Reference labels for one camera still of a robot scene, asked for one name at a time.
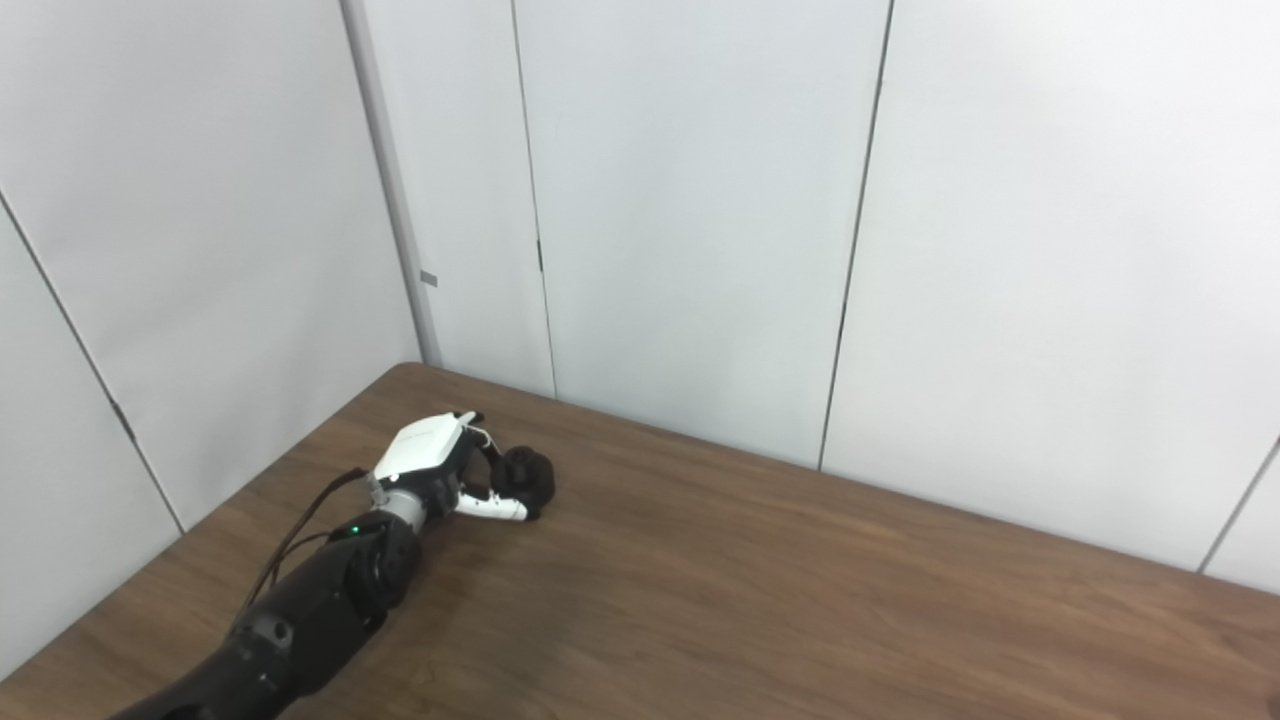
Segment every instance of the white robotic hand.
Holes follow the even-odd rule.
[[[449,512],[536,520],[556,495],[550,461],[527,447],[503,455],[486,430],[472,425],[481,419],[476,413],[444,414],[402,428],[370,475],[374,507],[415,529],[426,518]],[[462,480],[472,450],[489,462],[488,487]]]

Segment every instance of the black cable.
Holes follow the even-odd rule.
[[[289,543],[293,542],[294,537],[297,537],[298,530],[302,529],[302,525],[306,525],[307,520],[310,520],[311,516],[316,514],[316,510],[320,509],[320,505],[325,501],[325,498],[333,495],[333,492],[340,488],[342,486],[351,483],[353,480],[358,480],[367,474],[369,471],[365,470],[364,468],[352,468],[351,470],[347,470],[346,473],[329,480],[329,484],[325,486],[325,488],[320,491],[320,495],[317,495],[315,500],[311,501],[311,505],[308,505],[307,509],[302,511],[302,516],[298,518],[298,521],[294,523],[293,528],[284,536],[284,538],[280,541],[280,544],[275,546],[275,550],[271,552],[271,556],[266,560],[266,564],[262,565],[262,570],[257,574],[257,579],[253,580],[253,588],[248,591],[248,596],[244,597],[244,603],[241,605],[239,612],[236,614],[236,620],[239,620],[239,616],[243,615],[246,610],[248,610],[250,605],[253,605],[255,600],[257,600],[257,593],[262,592],[262,584],[266,583],[266,578],[268,575],[270,575],[271,569],[280,564],[280,560],[284,557],[284,553],[289,548]]]
[[[284,551],[284,555],[280,555],[280,561],[279,561],[279,562],[276,562],[276,564],[275,564],[275,565],[274,565],[274,566],[271,568],[271,582],[270,582],[270,583],[268,583],[268,585],[266,585],[266,587],[268,587],[268,589],[270,589],[270,588],[274,588],[274,587],[275,587],[275,583],[276,583],[276,582],[278,582],[278,580],[280,579],[280,565],[284,565],[284,560],[285,560],[285,559],[287,559],[288,556],[293,555],[293,551],[294,551],[294,550],[297,550],[297,548],[300,548],[300,547],[302,547],[302,546],[307,544],[308,542],[315,542],[315,541],[317,541],[317,539],[320,539],[320,538],[326,538],[326,537],[329,537],[329,536],[330,536],[330,533],[312,533],[312,534],[310,534],[310,536],[307,536],[307,537],[305,537],[305,538],[302,538],[302,539],[300,539],[300,541],[294,542],[293,544],[291,544],[291,546],[289,546],[289,548]]]

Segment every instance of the white wall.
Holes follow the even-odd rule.
[[[439,363],[552,396],[509,0],[353,1]]]
[[[1280,593],[1280,445],[1204,571]]]
[[[516,3],[562,400],[817,464],[886,9]]]
[[[0,208],[0,678],[177,539]]]
[[[1280,418],[1277,36],[897,3],[823,469],[1196,568]]]
[[[0,186],[187,527],[419,356],[337,3],[9,8]]]

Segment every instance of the robotic hand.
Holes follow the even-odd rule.
[[[452,512],[536,520],[556,495],[550,461],[527,447],[500,454],[472,424],[481,419],[466,413],[412,423],[372,473],[356,469],[330,483],[262,568],[221,647],[111,720],[271,720],[333,679],[401,603],[424,527]],[[488,488],[462,480],[475,450],[489,462]],[[324,536],[315,555],[259,598],[320,502],[361,478],[372,507]]]

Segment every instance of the panel seam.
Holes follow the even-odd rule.
[[[520,81],[520,114],[525,123],[525,155],[529,160],[529,196],[534,204],[534,242],[538,243],[538,273],[543,282],[543,319],[547,322],[547,357],[552,365],[552,397],[559,400],[556,382],[556,345],[552,342],[552,305],[547,297],[547,268],[543,261],[543,224],[538,214],[538,181],[534,176],[534,142],[529,133],[529,100],[525,96],[525,60],[520,50],[520,20],[516,19],[516,0],[511,0],[511,36],[516,44],[516,78]]]
[[[822,419],[822,443],[818,447],[818,471],[827,457],[827,434],[831,430],[831,407],[836,398],[836,373],[840,369],[840,347],[845,338],[845,319],[849,315],[849,288],[854,277],[854,256],[858,252],[858,234],[863,227],[863,208],[867,202],[867,178],[872,167],[872,146],[876,141],[876,120],[879,115],[881,90],[884,87],[884,63],[888,59],[888,37],[893,27],[893,3],[888,0],[884,13],[884,37],[881,42],[879,67],[876,70],[876,96],[872,99],[872,118],[867,128],[867,151],[863,155],[863,177],[858,187],[858,209],[854,213],[854,233],[850,238],[849,266],[845,268],[845,295],[840,305],[840,325],[836,328],[836,352],[831,360],[831,384],[827,387],[827,411]]]
[[[40,273],[40,279],[44,281],[45,288],[49,295],[54,299],[54,305],[58,306],[58,313],[63,316],[63,322],[67,323],[67,328],[72,332],[72,337],[76,338],[76,346],[79,348],[81,355],[84,361],[88,363],[90,370],[93,373],[93,379],[97,380],[99,389],[106,397],[108,406],[111,407],[113,414],[119,421],[124,430],[124,437],[128,438],[129,445],[133,446],[133,452],[137,454],[138,460],[142,462],[142,469],[146,470],[147,478],[151,479],[151,484],[155,486],[156,493],[160,495],[160,500],[164,501],[165,510],[169,511],[169,518],[173,519],[173,524],[177,525],[179,534],[187,534],[187,528],[183,527],[182,520],[178,519],[178,512],[173,507],[173,500],[169,498],[169,493],[165,492],[164,486],[160,484],[160,478],[156,477],[155,468],[151,466],[151,461],[147,460],[146,452],[142,451],[142,445],[138,442],[137,434],[129,425],[128,419],[124,415],[124,409],[116,402],[115,396],[111,395],[111,388],[108,387],[106,379],[102,377],[102,372],[99,370],[97,363],[93,361],[93,356],[88,351],[88,346],[84,345],[84,338],[81,337],[79,329],[76,323],[72,322],[70,313],[67,311],[67,305],[63,304],[63,299],[58,295],[58,290],[54,287],[52,279],[49,273],[45,272],[44,263],[40,261],[40,255],[36,254],[36,249],[32,247],[31,241],[27,237],[27,231],[23,229],[22,223],[18,222],[17,213],[13,211],[13,206],[9,205],[9,199],[5,197],[3,190],[0,190],[0,206],[4,208],[5,215],[9,217],[9,222],[13,223],[14,232],[18,233],[18,240],[22,241],[23,247],[27,250],[27,255],[31,258],[32,264],[36,265],[36,272]]]
[[[1235,521],[1239,520],[1240,514],[1244,512],[1244,506],[1248,505],[1249,498],[1253,497],[1253,491],[1258,489],[1258,484],[1262,482],[1263,475],[1267,474],[1267,470],[1271,468],[1271,462],[1275,461],[1277,452],[1280,452],[1280,438],[1276,438],[1276,442],[1271,446],[1267,456],[1262,459],[1262,465],[1258,466],[1258,471],[1253,475],[1253,479],[1249,480],[1249,487],[1244,488],[1244,495],[1240,496],[1240,501],[1235,503],[1235,509],[1231,510],[1231,514],[1226,518],[1226,524],[1222,525],[1222,529],[1217,533],[1217,537],[1213,539],[1213,544],[1210,546],[1208,552],[1204,555],[1204,560],[1201,561],[1199,568],[1196,569],[1196,571],[1201,575],[1208,570],[1208,566],[1217,555],[1217,551],[1222,547],[1222,542],[1226,541],[1226,536],[1231,533],[1231,528],[1235,527]]]

